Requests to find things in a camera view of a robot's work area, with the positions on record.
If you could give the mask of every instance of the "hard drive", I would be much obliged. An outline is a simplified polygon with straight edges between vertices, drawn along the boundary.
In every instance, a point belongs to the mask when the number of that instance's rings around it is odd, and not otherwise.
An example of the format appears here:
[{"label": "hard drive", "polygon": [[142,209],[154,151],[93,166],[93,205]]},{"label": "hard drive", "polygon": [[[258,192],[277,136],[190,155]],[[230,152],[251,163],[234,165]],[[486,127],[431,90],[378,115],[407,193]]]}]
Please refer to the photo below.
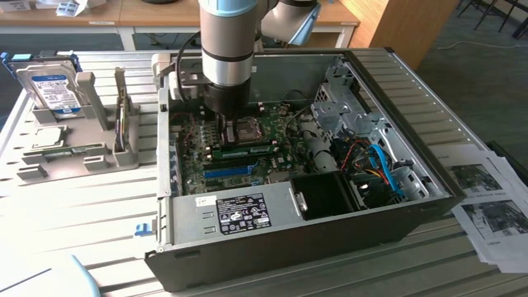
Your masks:
[{"label": "hard drive", "polygon": [[58,119],[85,116],[82,106],[90,105],[75,83],[82,71],[78,57],[71,55],[18,54],[5,65],[33,97],[37,109],[50,109]]}]

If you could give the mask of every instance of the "motherboard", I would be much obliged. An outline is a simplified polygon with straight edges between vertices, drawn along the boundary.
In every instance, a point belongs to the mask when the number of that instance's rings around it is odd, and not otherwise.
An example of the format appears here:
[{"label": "motherboard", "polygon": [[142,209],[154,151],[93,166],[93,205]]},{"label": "motherboard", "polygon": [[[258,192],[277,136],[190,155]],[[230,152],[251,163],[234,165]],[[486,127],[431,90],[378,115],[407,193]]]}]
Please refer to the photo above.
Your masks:
[{"label": "motherboard", "polygon": [[202,113],[177,113],[171,129],[179,139],[183,194],[202,194],[287,181],[310,173],[302,137],[287,137],[294,115],[287,103],[262,105],[259,112],[238,121],[239,143],[221,147],[215,120]]}]

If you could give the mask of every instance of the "gray carpet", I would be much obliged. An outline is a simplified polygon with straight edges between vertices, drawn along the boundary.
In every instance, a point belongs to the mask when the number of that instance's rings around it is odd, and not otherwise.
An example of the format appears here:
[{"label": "gray carpet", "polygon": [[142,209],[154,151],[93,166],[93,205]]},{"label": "gray carpet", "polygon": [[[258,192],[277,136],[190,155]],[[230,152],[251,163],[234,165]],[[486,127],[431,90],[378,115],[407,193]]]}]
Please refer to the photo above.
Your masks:
[{"label": "gray carpet", "polygon": [[518,23],[489,16],[475,31],[482,12],[470,8],[461,18],[455,11],[418,69],[418,74],[485,141],[495,140],[528,168],[528,36],[515,40]]},{"label": "gray carpet", "polygon": [[[490,16],[478,31],[475,24],[482,12],[470,8],[461,18],[455,11],[435,42],[418,73],[434,91],[459,114],[485,141],[497,140],[528,167],[528,48],[498,49],[478,45],[458,45],[439,50],[458,41],[494,45],[528,45],[528,37],[511,37],[517,22],[507,23],[498,33],[502,17]],[[146,35],[137,35],[139,50],[179,48],[190,35],[167,34],[163,43],[150,45]],[[34,53],[41,50],[114,51],[123,50],[118,35],[0,35],[0,51]],[[0,68],[0,117],[11,111],[21,86]]]}]

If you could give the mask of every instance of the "yellow cable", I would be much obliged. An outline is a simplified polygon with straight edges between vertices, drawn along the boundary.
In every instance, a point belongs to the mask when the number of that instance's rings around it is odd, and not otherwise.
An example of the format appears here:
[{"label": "yellow cable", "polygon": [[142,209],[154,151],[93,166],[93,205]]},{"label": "yellow cable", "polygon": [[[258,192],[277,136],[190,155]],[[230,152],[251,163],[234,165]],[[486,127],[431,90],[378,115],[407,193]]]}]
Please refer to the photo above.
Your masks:
[{"label": "yellow cable", "polygon": [[373,173],[374,175],[377,175],[379,178],[382,178],[381,174],[379,174],[377,171],[370,170],[370,169],[366,169],[366,171],[369,171],[370,173]]}]

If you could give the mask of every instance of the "white box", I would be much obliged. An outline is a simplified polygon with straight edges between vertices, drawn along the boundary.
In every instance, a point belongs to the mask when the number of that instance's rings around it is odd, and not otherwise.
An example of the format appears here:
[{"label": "white box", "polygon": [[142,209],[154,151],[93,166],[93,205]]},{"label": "white box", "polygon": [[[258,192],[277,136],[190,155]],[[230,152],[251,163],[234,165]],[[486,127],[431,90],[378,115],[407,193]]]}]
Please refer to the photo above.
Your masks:
[{"label": "white box", "polygon": [[13,11],[29,11],[33,7],[30,6],[30,0],[14,0],[0,2],[0,12]]},{"label": "white box", "polygon": [[[37,8],[38,9],[58,9],[59,4],[62,2],[69,2],[69,0],[38,0],[37,1]],[[107,3],[107,0],[78,0],[75,1],[78,4],[83,4],[85,2],[87,2],[86,7],[87,8],[94,8],[97,6],[103,5],[105,3]]]},{"label": "white box", "polygon": [[107,3],[107,0],[89,0],[89,3],[87,3],[87,8],[94,8],[94,7],[97,7],[97,6],[101,6],[101,5],[103,5],[105,3]]}]

